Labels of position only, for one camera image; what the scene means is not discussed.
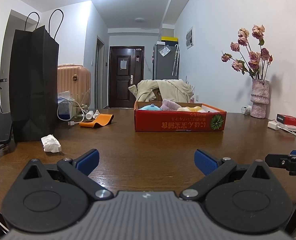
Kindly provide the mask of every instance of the door frame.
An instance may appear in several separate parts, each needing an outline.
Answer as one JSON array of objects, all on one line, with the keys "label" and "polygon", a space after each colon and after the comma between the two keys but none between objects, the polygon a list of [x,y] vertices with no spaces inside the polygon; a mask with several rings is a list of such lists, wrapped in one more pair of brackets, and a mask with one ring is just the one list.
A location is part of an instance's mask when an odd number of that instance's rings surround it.
[{"label": "door frame", "polygon": [[110,83],[111,83],[111,58],[112,49],[142,49],[142,63],[141,63],[141,77],[140,80],[144,80],[144,69],[145,69],[145,47],[144,46],[110,46],[109,47],[109,74],[108,74],[108,108],[110,108]]},{"label": "door frame", "polygon": [[98,109],[98,103],[99,103],[99,100],[98,100],[98,69],[99,69],[99,64],[101,62],[99,62],[99,54],[98,52],[98,49],[99,49],[99,42],[103,44],[103,72],[102,72],[102,105],[103,105],[103,108],[104,108],[104,68],[105,68],[105,64],[104,64],[104,61],[105,61],[105,51],[106,51],[106,45],[105,43],[102,41],[102,39],[97,36],[97,40],[96,40],[96,53],[95,53],[95,58],[94,58],[94,66],[95,66],[95,77],[94,77],[94,81],[95,81],[95,91],[94,91],[94,98],[95,98],[95,108]]}]

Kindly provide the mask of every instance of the refrigerator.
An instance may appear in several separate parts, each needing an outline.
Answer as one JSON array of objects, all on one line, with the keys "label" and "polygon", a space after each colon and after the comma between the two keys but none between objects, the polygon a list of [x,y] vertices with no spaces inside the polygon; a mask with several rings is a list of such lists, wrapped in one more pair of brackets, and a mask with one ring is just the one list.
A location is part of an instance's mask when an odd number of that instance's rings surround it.
[{"label": "refrigerator", "polygon": [[153,80],[162,79],[178,79],[179,66],[176,75],[176,68],[172,75],[173,64],[177,47],[169,46],[171,51],[164,57],[159,52],[164,48],[164,45],[155,45],[153,50]]}]

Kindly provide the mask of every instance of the crumpled tissue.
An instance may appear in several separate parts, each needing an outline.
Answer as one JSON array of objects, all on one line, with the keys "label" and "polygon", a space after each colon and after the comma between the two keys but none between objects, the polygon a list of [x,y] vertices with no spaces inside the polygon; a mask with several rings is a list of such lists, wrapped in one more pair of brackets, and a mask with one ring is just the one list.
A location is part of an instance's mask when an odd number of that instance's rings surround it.
[{"label": "crumpled tissue", "polygon": [[52,153],[61,152],[61,145],[53,135],[50,134],[46,137],[43,137],[41,138],[41,141],[44,146],[45,152],[52,152]]},{"label": "crumpled tissue", "polygon": [[99,111],[97,110],[93,116],[93,119],[97,119],[97,117],[100,115]]}]

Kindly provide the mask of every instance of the bag handle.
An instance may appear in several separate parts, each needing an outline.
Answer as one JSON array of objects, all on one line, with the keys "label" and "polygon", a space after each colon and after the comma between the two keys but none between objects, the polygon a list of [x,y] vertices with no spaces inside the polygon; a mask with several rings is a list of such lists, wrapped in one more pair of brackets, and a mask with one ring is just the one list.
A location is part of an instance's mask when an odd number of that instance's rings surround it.
[{"label": "bag handle", "polygon": [[27,19],[26,19],[26,22],[25,22],[25,31],[26,31],[26,26],[27,26],[28,18],[29,18],[29,16],[30,16],[31,14],[33,14],[33,13],[37,14],[37,16],[38,16],[38,22],[37,22],[37,26],[36,26],[35,30],[36,30],[37,27],[38,27],[38,24],[39,24],[39,21],[40,21],[40,16],[39,16],[39,14],[38,14],[37,12],[32,12],[32,13],[30,13],[30,14],[27,16]]},{"label": "bag handle", "polygon": [[54,13],[55,13],[56,11],[61,11],[61,13],[63,14],[63,18],[61,19],[61,22],[60,22],[60,24],[59,24],[59,27],[58,27],[58,29],[57,29],[57,31],[56,31],[56,34],[55,34],[54,40],[56,39],[56,36],[57,36],[58,30],[59,30],[59,28],[60,28],[60,26],[61,26],[61,24],[63,23],[63,20],[64,20],[64,12],[63,12],[62,10],[60,10],[60,9],[56,9],[56,10],[54,10],[54,12],[51,14],[50,19],[49,19],[49,25],[48,25],[48,32],[49,32],[49,34],[50,34],[50,21],[51,21],[51,17],[54,15]]}]

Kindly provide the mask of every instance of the white charging cable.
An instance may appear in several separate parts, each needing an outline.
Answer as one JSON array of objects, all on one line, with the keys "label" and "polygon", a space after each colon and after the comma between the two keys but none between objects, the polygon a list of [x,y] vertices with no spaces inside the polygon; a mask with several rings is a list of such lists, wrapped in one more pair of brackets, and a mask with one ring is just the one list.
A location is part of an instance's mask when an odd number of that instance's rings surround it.
[{"label": "white charging cable", "polygon": [[[80,122],[74,122],[74,121],[71,121],[73,117],[71,117],[71,118],[68,119],[68,120],[64,120],[64,119],[61,119],[61,118],[59,117],[59,106],[60,106],[61,104],[65,103],[65,102],[70,102],[70,104],[72,104],[72,103],[76,103],[76,104],[79,106],[79,108],[80,108],[80,110],[81,110],[81,112],[82,112],[82,120],[81,120]],[[86,112],[85,110],[83,110],[83,109],[81,108],[80,104],[79,104],[78,102],[76,102],[76,101],[72,101],[72,100],[67,100],[67,99],[65,99],[65,100],[61,101],[61,102],[58,104],[58,108],[57,108],[57,117],[58,117],[58,119],[61,120],[61,121],[71,121],[71,122],[68,122],[68,125],[69,125],[69,126],[74,126],[75,124],[78,124],[78,123],[83,122],[84,119],[86,118],[86,114],[87,114],[87,112]]]},{"label": "white charging cable", "polygon": [[283,128],[283,127],[281,127],[281,126],[278,126],[278,128],[281,129],[281,130],[287,131],[287,132],[289,132],[289,133],[291,133],[291,134],[293,134],[293,135],[296,136],[296,133],[294,133],[294,132],[292,132],[292,131],[288,131],[288,130],[286,130],[285,128]]}]

